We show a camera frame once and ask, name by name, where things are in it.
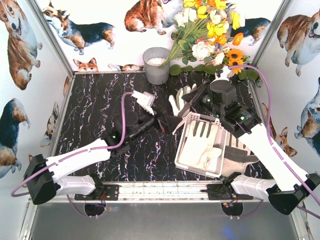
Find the white glove grey palm patch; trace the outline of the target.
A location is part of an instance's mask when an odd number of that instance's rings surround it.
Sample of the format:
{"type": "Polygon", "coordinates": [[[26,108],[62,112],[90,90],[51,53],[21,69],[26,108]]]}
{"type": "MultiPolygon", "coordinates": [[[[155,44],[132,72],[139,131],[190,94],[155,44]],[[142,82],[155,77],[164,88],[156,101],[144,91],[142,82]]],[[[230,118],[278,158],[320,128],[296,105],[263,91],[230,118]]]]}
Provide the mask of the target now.
{"type": "Polygon", "coordinates": [[[171,108],[172,108],[172,112],[173,115],[176,117],[181,117],[182,121],[177,125],[177,127],[173,130],[172,134],[174,135],[176,133],[176,131],[182,127],[185,122],[187,121],[189,112],[190,112],[190,106],[187,104],[186,101],[184,101],[182,99],[183,95],[192,93],[193,91],[195,91],[197,88],[197,84],[194,83],[192,85],[192,87],[190,87],[189,85],[186,85],[182,88],[180,88],[176,95],[170,95],[168,100],[170,102],[171,108]]]}

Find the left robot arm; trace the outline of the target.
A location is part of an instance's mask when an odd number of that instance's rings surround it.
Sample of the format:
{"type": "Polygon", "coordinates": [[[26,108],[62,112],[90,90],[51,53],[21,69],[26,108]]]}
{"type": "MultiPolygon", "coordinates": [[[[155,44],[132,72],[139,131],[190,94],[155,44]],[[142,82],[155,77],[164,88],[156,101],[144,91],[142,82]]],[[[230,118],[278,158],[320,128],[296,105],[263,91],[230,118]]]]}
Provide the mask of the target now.
{"type": "Polygon", "coordinates": [[[145,113],[141,117],[134,111],[127,111],[124,119],[125,123],[116,123],[105,137],[79,149],[47,158],[42,154],[31,157],[24,180],[33,204],[47,203],[59,195],[97,199],[104,191],[99,178],[94,174],[73,176],[72,173],[126,153],[130,143],[151,129],[171,134],[183,120],[160,109],[155,114],[145,113]]]}

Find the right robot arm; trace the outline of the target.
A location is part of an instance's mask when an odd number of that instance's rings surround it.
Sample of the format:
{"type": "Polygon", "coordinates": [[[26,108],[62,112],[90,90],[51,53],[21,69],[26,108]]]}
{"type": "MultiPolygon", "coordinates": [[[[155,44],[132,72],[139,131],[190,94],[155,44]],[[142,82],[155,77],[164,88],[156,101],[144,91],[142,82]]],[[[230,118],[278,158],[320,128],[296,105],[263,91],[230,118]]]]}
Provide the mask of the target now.
{"type": "Polygon", "coordinates": [[[248,147],[267,168],[272,179],[232,173],[223,181],[237,195],[247,195],[270,204],[289,215],[320,184],[317,173],[300,168],[271,138],[262,120],[250,107],[238,102],[236,88],[227,80],[203,83],[182,97],[198,112],[208,110],[222,127],[248,147]]]}

